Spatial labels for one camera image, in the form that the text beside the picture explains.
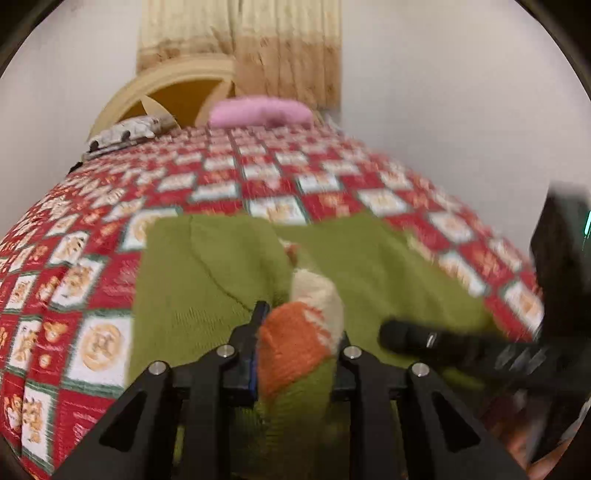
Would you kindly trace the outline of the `person's right hand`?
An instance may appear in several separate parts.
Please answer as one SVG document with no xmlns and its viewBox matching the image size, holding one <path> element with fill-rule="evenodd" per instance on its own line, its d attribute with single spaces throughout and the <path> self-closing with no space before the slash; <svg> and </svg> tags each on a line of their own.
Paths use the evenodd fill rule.
<svg viewBox="0 0 591 480">
<path fill-rule="evenodd" d="M 562 440 L 554 450 L 534 461 L 534 453 L 549 415 L 544 399 L 503 394 L 486 402 L 480 420 L 525 470 L 530 479 L 545 479 L 573 441 Z"/>
</svg>

